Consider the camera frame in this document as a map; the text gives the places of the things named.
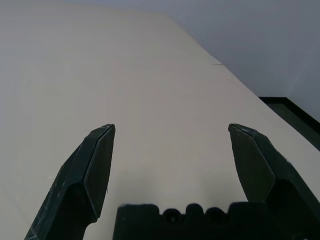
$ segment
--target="beige table surface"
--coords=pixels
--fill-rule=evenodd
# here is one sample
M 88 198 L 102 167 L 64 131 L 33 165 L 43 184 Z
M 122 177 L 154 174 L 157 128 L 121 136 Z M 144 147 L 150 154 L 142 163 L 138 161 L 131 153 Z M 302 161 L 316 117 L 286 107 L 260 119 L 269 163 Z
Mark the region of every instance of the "beige table surface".
M 0 238 L 25 237 L 60 166 L 104 124 L 116 126 L 108 194 L 86 240 L 111 240 L 125 203 L 245 201 L 229 123 L 267 135 L 320 199 L 319 151 L 219 64 L 162 15 L 1 7 Z

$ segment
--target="black object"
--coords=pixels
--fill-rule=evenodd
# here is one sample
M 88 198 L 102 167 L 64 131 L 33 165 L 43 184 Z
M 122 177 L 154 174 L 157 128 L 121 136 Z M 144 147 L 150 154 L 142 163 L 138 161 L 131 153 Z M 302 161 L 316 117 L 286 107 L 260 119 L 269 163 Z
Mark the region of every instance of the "black object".
M 60 168 L 25 240 L 81 240 L 100 217 L 107 191 L 115 126 L 90 132 Z
M 286 97 L 260 97 L 279 117 L 320 151 L 320 123 Z
M 295 168 L 254 129 L 229 126 L 236 170 L 249 202 L 228 213 L 197 204 L 185 214 L 155 205 L 118 208 L 113 240 L 318 240 L 320 204 Z
M 113 240 L 318 240 L 320 203 L 295 168 L 254 129 L 230 124 L 236 170 L 249 202 L 186 214 L 157 206 L 118 208 Z M 61 167 L 26 240 L 81 240 L 108 186 L 114 125 L 92 131 Z
M 317 120 L 315 120 L 312 116 L 310 116 L 308 113 L 303 111 L 300 107 L 298 107 L 287 97 L 261 96 L 259 98 L 267 105 L 282 104 L 286 106 L 291 112 L 293 112 L 298 118 L 305 122 L 310 128 L 312 128 L 315 132 L 320 134 L 320 123 Z

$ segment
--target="black frame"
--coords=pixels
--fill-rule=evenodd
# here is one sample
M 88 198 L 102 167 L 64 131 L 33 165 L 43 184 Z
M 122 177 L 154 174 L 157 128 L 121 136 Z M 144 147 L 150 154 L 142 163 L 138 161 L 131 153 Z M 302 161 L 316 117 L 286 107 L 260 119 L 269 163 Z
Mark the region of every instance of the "black frame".
M 265 104 L 283 104 L 285 105 L 291 112 L 293 112 L 297 117 L 299 117 L 302 121 L 304 121 L 310 128 L 316 131 L 320 135 L 320 123 L 315 120 L 308 113 L 303 111 L 300 107 L 294 104 L 287 97 L 259 97 Z

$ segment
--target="white table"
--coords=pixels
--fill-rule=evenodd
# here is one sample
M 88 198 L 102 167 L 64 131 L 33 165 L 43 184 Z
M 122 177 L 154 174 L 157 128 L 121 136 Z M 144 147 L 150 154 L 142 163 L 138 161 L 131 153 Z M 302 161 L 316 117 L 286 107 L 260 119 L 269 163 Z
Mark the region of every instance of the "white table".
M 111 240 L 125 203 L 183 213 L 245 201 L 229 123 L 267 135 L 320 199 L 320 153 L 162 15 L 1 7 L 0 112 L 3 239 L 25 237 L 60 166 L 111 123 L 108 194 L 84 239 Z

